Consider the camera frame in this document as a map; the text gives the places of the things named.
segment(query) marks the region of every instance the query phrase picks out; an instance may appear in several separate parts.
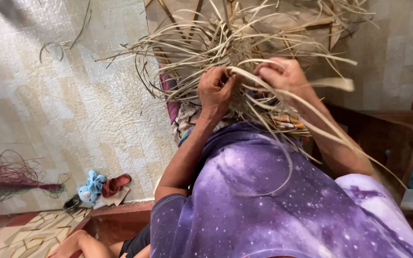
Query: black shorts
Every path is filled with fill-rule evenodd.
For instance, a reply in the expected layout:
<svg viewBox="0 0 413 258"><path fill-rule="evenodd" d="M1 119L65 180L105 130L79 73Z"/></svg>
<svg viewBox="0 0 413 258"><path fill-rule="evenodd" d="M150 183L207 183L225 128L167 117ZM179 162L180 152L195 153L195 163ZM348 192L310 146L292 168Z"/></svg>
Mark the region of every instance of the black shorts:
<svg viewBox="0 0 413 258"><path fill-rule="evenodd" d="M125 258L133 258L151 243L151 223L146 225L134 238L123 242L119 258L127 253Z"/></svg>

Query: tiled floor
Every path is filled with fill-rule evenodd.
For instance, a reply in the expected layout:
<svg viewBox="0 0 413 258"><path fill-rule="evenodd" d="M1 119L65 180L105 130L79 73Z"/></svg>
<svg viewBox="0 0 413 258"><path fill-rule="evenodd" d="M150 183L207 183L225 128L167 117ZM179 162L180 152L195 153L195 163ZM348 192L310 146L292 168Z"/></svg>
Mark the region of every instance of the tiled floor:
<svg viewBox="0 0 413 258"><path fill-rule="evenodd" d="M90 209L74 214L42 212L22 226L0 228L0 258L45 258L50 250L85 218Z"/></svg>

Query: purple t-shirt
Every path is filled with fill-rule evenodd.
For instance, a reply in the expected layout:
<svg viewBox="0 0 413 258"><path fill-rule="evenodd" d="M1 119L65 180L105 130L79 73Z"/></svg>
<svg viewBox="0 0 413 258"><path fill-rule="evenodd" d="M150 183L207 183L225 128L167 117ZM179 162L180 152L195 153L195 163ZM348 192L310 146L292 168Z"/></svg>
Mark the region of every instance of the purple t-shirt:
<svg viewBox="0 0 413 258"><path fill-rule="evenodd" d="M152 208L151 258L413 257L413 231L381 184L334 181L270 137L240 123L208 139L192 195ZM289 181L253 197L287 179L283 148Z"/></svg>

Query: red slipper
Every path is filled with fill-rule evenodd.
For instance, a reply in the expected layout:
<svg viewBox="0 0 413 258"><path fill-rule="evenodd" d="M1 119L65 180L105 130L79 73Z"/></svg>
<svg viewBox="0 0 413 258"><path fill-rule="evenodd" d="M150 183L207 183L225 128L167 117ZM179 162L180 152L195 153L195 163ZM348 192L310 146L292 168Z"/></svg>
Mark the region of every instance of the red slipper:
<svg viewBox="0 0 413 258"><path fill-rule="evenodd" d="M123 185L126 185L132 181L132 178L127 174L121 174L116 178L109 179L103 184L101 189L101 195L104 198L109 198L115 195L118 191L122 189Z"/></svg>

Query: hand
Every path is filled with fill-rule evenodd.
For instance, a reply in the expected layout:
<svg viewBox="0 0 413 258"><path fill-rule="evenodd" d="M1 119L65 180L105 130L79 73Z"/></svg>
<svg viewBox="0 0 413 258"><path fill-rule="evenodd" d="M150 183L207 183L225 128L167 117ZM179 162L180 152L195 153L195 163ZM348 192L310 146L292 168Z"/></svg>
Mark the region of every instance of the hand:
<svg viewBox="0 0 413 258"><path fill-rule="evenodd" d="M213 67L202 74L197 88L197 94L202 103L200 118L216 124L226 114L232 96L232 88L237 82L238 75L227 79L221 88L221 79L226 77L226 67Z"/></svg>
<svg viewBox="0 0 413 258"><path fill-rule="evenodd" d="M292 59L284 59L281 57L273 57L269 60L278 62L278 64L270 62L262 62L257 66L254 74L268 83L275 89L289 91L306 101L318 99L312 86L305 78L299 62ZM291 106L297 106L298 101L290 98Z"/></svg>

